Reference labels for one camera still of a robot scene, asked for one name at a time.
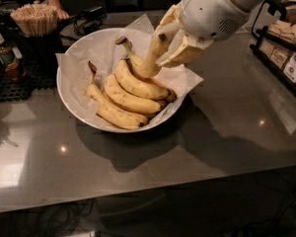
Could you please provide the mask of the person's hand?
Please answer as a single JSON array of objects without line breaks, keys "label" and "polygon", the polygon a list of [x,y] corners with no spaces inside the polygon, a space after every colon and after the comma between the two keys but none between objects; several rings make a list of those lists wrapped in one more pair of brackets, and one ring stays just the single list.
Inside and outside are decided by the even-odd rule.
[{"label": "person's hand", "polygon": [[69,15],[62,8],[56,8],[56,14],[59,21],[64,21],[69,19]]}]

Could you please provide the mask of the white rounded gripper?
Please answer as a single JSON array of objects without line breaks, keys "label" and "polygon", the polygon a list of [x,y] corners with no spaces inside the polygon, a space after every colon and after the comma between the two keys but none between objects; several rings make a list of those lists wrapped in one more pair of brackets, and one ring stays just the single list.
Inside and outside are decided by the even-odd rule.
[{"label": "white rounded gripper", "polygon": [[[214,40],[229,38],[249,16],[249,9],[240,0],[182,0],[165,13],[155,30],[155,36],[173,38],[156,64],[172,68],[200,57]],[[179,17],[190,35],[178,33]]]}]

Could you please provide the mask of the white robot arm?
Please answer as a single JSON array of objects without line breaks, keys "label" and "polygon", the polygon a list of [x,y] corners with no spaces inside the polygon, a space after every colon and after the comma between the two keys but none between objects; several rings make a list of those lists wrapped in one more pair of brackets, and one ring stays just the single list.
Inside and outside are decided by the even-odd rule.
[{"label": "white robot arm", "polygon": [[262,0],[181,0],[157,27],[170,35],[168,50],[157,59],[161,67],[176,67],[202,55],[214,42],[228,39],[249,19]]}]

